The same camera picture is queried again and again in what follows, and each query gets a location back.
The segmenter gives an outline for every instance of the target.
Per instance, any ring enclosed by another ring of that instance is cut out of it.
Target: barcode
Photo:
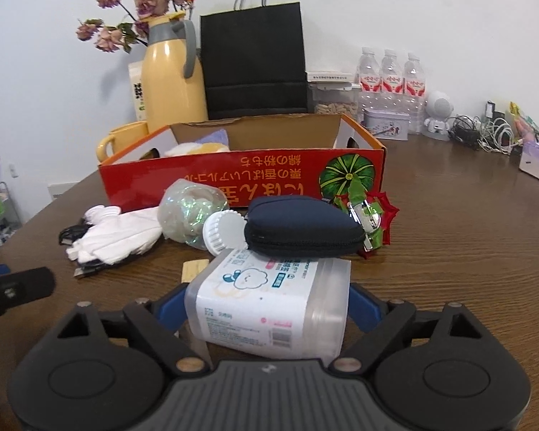
[[[272,329],[271,342],[276,347],[291,349],[291,331],[285,329]]]

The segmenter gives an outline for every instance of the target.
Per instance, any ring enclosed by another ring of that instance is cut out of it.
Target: yellow kettle
[[[147,19],[142,91],[150,133],[173,123],[207,120],[202,65],[193,22],[184,11]]]

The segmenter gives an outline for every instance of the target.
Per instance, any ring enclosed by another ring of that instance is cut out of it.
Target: pumpkin illustration
[[[357,177],[364,188],[372,190],[375,181],[375,167],[359,154],[346,154],[328,162],[319,176],[321,195],[326,199],[346,194],[349,183]]]

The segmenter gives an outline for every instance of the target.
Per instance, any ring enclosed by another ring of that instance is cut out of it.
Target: white cloth
[[[150,249],[162,234],[157,207],[119,214],[119,207],[96,206],[86,214],[94,224],[66,250],[78,263],[99,259],[106,264],[119,263],[130,254]]]

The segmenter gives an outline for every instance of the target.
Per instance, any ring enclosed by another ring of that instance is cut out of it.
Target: black zippered case
[[[339,257],[356,253],[363,227],[337,207],[309,196],[254,199],[248,207],[245,240],[271,257]]]

